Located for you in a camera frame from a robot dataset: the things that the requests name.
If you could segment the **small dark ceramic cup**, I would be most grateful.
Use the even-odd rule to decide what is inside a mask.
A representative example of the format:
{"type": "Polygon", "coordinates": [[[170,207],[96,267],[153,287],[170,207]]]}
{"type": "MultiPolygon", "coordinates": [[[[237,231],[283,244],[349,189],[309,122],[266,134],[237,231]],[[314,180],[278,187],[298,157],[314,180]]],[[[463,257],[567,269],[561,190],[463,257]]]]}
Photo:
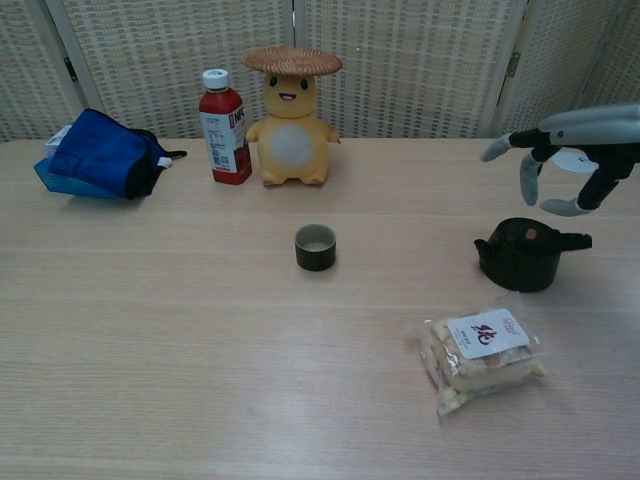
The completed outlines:
{"type": "Polygon", "coordinates": [[[297,264],[307,271],[324,271],[336,261],[336,235],[323,224],[302,226],[294,236],[297,264]]]}

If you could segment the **red juice bottle white cap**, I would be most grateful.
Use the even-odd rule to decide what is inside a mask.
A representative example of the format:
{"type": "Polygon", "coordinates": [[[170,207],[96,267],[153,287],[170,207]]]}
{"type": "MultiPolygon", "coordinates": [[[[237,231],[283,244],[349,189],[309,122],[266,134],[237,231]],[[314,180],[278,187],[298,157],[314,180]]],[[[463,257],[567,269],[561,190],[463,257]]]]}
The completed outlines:
{"type": "Polygon", "coordinates": [[[205,92],[199,102],[199,117],[213,178],[241,185],[252,174],[243,100],[230,86],[226,69],[205,70],[202,83],[205,92]]]}

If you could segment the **round woven rattan hat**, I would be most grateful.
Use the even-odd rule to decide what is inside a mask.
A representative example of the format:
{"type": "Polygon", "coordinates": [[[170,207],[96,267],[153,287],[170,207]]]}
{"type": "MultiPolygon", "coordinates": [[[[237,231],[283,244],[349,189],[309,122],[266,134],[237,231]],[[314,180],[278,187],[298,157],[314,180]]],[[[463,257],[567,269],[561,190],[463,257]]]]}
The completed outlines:
{"type": "Polygon", "coordinates": [[[325,76],[342,69],[341,59],[332,53],[286,46],[249,50],[242,63],[253,70],[283,76],[325,76]]]}

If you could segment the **woven folding screen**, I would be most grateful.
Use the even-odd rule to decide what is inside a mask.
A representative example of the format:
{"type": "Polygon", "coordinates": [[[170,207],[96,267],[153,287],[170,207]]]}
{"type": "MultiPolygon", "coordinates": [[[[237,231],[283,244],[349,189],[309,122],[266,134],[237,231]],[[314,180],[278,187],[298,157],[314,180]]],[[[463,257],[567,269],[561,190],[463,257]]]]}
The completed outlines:
{"type": "Polygon", "coordinates": [[[209,68],[257,120],[262,77],[241,59],[271,45],[342,60],[317,111],[345,137],[489,137],[640,101],[640,0],[0,0],[0,143],[87,107],[198,137],[209,68]]]}

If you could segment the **blue fabric pouch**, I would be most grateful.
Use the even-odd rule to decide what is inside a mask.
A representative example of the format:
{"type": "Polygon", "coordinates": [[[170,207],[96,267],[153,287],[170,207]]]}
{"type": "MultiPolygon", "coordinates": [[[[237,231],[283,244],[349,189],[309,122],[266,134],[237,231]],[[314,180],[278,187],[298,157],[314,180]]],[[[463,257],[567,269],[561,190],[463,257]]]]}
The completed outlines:
{"type": "Polygon", "coordinates": [[[128,128],[94,109],[71,124],[51,160],[50,171],[85,181],[115,199],[150,195],[160,175],[184,150],[167,150],[149,130],[128,128]]]}

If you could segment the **yellow plush toy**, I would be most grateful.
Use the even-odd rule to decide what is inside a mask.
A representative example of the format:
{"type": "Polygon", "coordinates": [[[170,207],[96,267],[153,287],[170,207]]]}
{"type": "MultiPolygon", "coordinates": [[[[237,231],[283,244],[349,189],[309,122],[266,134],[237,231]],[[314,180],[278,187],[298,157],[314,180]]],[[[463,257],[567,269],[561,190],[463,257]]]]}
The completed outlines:
{"type": "Polygon", "coordinates": [[[246,133],[246,140],[257,145],[262,183],[323,185],[329,174],[329,145],[340,136],[316,116],[316,79],[267,73],[263,99],[267,115],[246,133]]]}

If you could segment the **clear bag of snacks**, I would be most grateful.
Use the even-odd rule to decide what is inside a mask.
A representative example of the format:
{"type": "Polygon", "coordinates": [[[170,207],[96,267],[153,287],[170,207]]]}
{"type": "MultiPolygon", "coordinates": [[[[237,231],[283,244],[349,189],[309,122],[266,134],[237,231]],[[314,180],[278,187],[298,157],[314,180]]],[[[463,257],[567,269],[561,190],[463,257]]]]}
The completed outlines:
{"type": "Polygon", "coordinates": [[[452,316],[428,319],[420,326],[418,341],[437,390],[440,416],[546,374],[544,344],[517,293],[452,316]]]}

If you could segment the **black cast iron teapot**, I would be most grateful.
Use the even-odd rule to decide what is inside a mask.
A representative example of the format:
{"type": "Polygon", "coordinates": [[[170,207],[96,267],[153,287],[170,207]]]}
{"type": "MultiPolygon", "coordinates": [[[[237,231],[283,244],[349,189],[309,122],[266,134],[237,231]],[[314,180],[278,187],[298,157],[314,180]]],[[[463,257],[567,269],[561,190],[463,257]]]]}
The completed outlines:
{"type": "Polygon", "coordinates": [[[592,237],[563,233],[538,220],[502,220],[488,240],[475,239],[479,266],[496,285],[521,293],[547,289],[555,280],[564,252],[590,249],[592,237]]]}

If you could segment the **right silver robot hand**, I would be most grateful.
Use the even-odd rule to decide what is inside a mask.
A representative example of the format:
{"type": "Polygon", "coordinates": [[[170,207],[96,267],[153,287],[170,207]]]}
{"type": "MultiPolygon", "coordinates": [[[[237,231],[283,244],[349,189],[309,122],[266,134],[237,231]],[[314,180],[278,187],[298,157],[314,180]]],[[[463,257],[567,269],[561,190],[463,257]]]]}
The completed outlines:
{"type": "Polygon", "coordinates": [[[576,217],[597,210],[608,195],[640,164],[640,101],[578,108],[556,113],[528,130],[506,133],[480,155],[487,163],[511,149],[526,149],[519,167],[524,202],[538,201],[543,166],[565,148],[581,151],[597,168],[576,197],[548,199],[541,209],[557,216],[576,217]]]}

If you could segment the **light blue tissue box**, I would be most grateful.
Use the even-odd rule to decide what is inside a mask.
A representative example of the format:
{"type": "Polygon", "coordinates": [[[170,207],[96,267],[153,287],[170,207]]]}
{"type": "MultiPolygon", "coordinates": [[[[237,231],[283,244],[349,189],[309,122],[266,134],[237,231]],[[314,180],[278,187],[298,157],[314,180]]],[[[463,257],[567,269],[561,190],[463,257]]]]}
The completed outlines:
{"type": "Polygon", "coordinates": [[[77,178],[66,177],[51,172],[50,164],[51,160],[45,157],[33,166],[35,173],[50,192],[91,198],[113,198],[113,195],[103,188],[77,178]]]}

